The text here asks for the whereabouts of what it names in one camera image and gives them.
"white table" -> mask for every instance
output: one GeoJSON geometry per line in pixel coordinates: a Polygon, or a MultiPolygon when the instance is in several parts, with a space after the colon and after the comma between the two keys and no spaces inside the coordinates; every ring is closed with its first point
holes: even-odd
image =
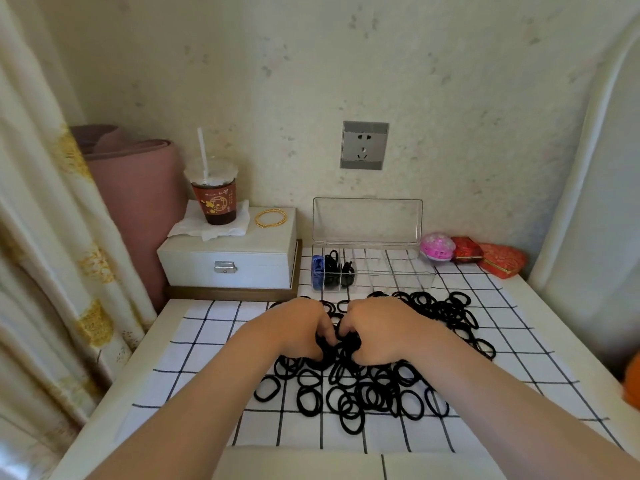
{"type": "MultiPolygon", "coordinates": [[[[640,459],[640,412],[621,400],[621,386],[521,277],[503,282],[540,336],[582,382],[589,402],[598,403],[616,427],[624,448],[640,459]]],[[[148,332],[91,420],[55,470],[52,480],[81,480],[116,448],[114,438],[148,373],[164,352],[191,300],[172,299],[148,332]]],[[[223,455],[216,478],[502,478],[487,458],[460,454],[364,455],[282,448],[236,447],[223,455]]]]}

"floral curtain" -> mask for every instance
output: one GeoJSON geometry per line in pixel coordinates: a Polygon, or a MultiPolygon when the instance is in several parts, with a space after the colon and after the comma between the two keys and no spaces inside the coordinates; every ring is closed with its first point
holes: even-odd
{"type": "Polygon", "coordinates": [[[0,478],[46,478],[156,318],[0,0],[0,478]]]}

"hand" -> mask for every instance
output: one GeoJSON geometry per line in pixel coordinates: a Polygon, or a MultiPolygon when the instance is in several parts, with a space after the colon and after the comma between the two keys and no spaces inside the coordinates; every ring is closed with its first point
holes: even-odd
{"type": "Polygon", "coordinates": [[[280,354],[287,357],[322,360],[316,333],[331,346],[338,343],[324,306],[311,298],[295,298],[274,306],[249,323],[263,327],[264,332],[277,341],[280,354]]]}
{"type": "Polygon", "coordinates": [[[379,365],[408,359],[424,336],[421,331],[434,323],[392,296],[356,299],[340,322],[339,335],[358,332],[362,345],[352,359],[360,365],[379,365]]]}

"bracelet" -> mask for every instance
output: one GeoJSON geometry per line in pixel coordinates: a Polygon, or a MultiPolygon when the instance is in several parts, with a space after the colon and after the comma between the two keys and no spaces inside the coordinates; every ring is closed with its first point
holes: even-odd
{"type": "Polygon", "coordinates": [[[283,225],[287,221],[287,213],[283,209],[267,209],[263,210],[260,214],[255,217],[255,223],[258,227],[262,227],[263,229],[267,227],[278,227],[283,225]],[[282,214],[282,220],[276,222],[275,224],[263,224],[260,222],[260,217],[265,214],[269,214],[270,212],[277,212],[278,214],[282,214]]]}

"wall socket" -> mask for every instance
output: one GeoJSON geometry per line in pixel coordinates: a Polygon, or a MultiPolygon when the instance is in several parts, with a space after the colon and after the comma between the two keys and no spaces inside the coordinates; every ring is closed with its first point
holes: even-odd
{"type": "Polygon", "coordinates": [[[345,121],[340,168],[382,170],[388,133],[389,123],[345,121]]]}

